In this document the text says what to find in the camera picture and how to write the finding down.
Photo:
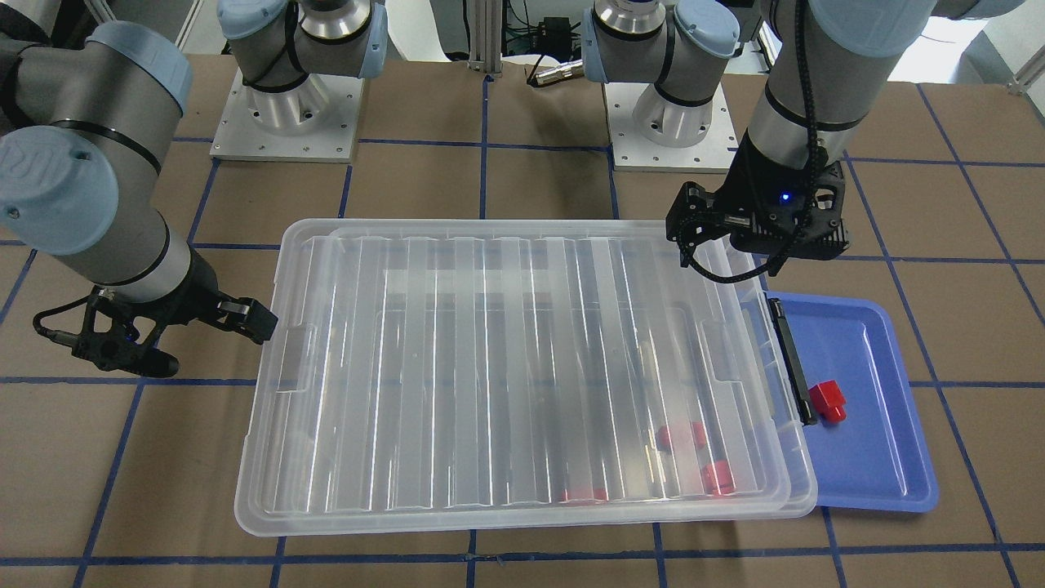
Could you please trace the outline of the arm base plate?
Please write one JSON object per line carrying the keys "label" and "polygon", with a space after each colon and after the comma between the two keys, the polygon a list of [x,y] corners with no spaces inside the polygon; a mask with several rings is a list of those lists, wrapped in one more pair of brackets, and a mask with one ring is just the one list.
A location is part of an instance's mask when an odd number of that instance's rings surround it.
{"label": "arm base plate", "polygon": [[247,88],[236,74],[210,154],[242,163],[343,163],[354,159],[359,78],[311,74],[283,93]]}
{"label": "arm base plate", "polygon": [[741,135],[732,123],[724,90],[698,107],[668,103],[650,83],[603,86],[616,167],[635,172],[722,174]]}

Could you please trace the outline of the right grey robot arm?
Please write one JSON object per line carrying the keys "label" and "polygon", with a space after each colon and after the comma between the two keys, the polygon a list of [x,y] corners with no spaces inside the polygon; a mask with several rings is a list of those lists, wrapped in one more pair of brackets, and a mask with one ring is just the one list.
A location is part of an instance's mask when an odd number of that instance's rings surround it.
{"label": "right grey robot arm", "polygon": [[[2,4],[2,224],[92,290],[42,311],[42,338],[101,371],[169,377],[165,328],[199,321],[262,344],[278,320],[260,301],[220,291],[216,272],[152,205],[188,111],[193,70],[168,38],[130,21],[98,24],[79,49],[52,43],[57,1]],[[387,56],[380,1],[220,1],[220,33],[269,130],[323,114],[320,74],[375,78]]]}

